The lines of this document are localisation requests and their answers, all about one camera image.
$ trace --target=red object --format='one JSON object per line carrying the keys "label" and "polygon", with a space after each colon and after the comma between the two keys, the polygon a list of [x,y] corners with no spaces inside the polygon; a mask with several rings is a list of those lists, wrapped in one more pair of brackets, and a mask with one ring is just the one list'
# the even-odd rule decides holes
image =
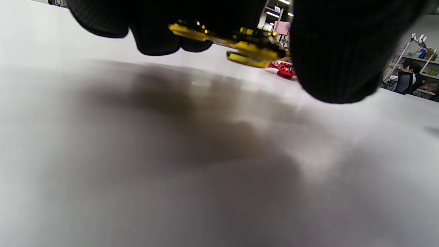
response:
{"label": "red object", "polygon": [[277,74],[281,77],[285,77],[288,79],[291,79],[293,76],[296,75],[293,65],[290,63],[286,63],[286,62],[281,62],[279,64],[279,70],[277,72]]}
{"label": "red object", "polygon": [[277,69],[277,68],[279,68],[279,64],[278,64],[278,62],[276,62],[276,61],[271,61],[271,62],[268,64],[268,68],[275,68],[275,69]]}

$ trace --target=yellow object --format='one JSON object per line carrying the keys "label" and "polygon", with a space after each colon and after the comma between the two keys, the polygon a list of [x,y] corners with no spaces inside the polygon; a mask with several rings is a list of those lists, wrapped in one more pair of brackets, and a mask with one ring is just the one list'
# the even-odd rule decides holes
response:
{"label": "yellow object", "polygon": [[[276,61],[280,59],[279,54],[275,51],[269,50],[267,48],[260,48],[255,44],[249,43],[247,41],[236,42],[234,40],[228,40],[221,37],[210,36],[209,31],[204,29],[204,32],[195,31],[189,29],[178,23],[170,24],[169,29],[171,32],[178,36],[183,36],[188,39],[198,40],[198,41],[212,41],[216,44],[220,44],[232,49],[236,49],[237,52],[228,51],[226,53],[227,59],[240,64],[256,67],[256,68],[266,68],[270,61]],[[253,34],[252,29],[246,29],[241,27],[240,32],[251,36]],[[276,33],[268,33],[268,35],[277,35]],[[269,43],[269,40],[262,40],[263,44]]]}
{"label": "yellow object", "polygon": [[241,53],[255,57],[261,60],[275,61],[280,57],[276,52],[267,49],[260,49],[255,44],[249,44],[244,41],[240,41],[235,44],[235,49],[239,50]]}
{"label": "yellow object", "polygon": [[227,59],[229,59],[230,61],[236,62],[236,63],[240,63],[243,65],[248,65],[251,67],[256,67],[256,68],[267,68],[268,64],[270,63],[269,61],[256,61],[254,59],[251,59],[243,54],[240,54],[238,52],[232,52],[232,51],[228,51],[226,53]]}
{"label": "yellow object", "polygon": [[181,26],[179,24],[170,24],[169,30],[175,35],[183,36],[188,39],[198,40],[198,41],[206,41],[208,39],[207,35],[204,33],[200,33],[194,30],[191,30],[185,26]]}

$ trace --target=office chair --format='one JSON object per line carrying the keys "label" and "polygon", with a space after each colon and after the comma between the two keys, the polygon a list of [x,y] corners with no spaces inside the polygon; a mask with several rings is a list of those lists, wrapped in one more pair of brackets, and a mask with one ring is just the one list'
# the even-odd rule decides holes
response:
{"label": "office chair", "polygon": [[398,73],[398,82],[396,83],[395,92],[399,94],[407,94],[412,89],[413,74],[401,71]]}

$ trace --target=shelf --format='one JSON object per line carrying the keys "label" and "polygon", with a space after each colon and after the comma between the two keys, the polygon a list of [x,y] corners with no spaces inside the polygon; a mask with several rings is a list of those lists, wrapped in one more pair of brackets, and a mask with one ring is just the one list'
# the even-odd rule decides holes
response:
{"label": "shelf", "polygon": [[432,78],[432,79],[435,79],[435,80],[439,80],[439,77],[437,77],[437,76],[432,76],[432,75],[429,75],[429,74],[426,74],[426,73],[421,73],[421,76],[425,76],[425,77],[428,77],[428,78]]}
{"label": "shelf", "polygon": [[421,61],[421,62],[427,62],[426,59],[412,58],[412,57],[410,57],[410,56],[403,56],[403,58],[405,58],[405,59],[412,59],[412,60]]}
{"label": "shelf", "polygon": [[270,8],[270,7],[265,6],[265,8],[268,9],[268,10],[270,10],[271,12],[274,12],[274,13],[278,13],[278,14],[280,14],[280,12],[278,12],[278,11],[276,11],[276,10]]}
{"label": "shelf", "polygon": [[439,65],[439,61],[430,61],[429,64],[430,64],[430,63],[432,63],[432,64],[436,64],[436,65]]}
{"label": "shelf", "polygon": [[426,90],[424,90],[424,89],[420,89],[420,88],[416,89],[416,91],[420,91],[420,92],[423,92],[423,93],[426,93],[426,94],[436,95],[436,94],[433,93],[433,92],[429,92],[429,91],[426,91]]}

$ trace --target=black glove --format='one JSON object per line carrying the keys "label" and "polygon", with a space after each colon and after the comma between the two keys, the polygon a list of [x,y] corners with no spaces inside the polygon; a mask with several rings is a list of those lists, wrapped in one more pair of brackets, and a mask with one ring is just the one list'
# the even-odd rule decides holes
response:
{"label": "black glove", "polygon": [[[99,36],[122,38],[130,28],[145,55],[167,55],[180,47],[207,50],[173,35],[169,23],[201,20],[218,33],[255,29],[265,0],[69,0],[82,27]],[[291,56],[303,88],[330,103],[357,102],[372,94],[386,62],[427,0],[294,0]]]}

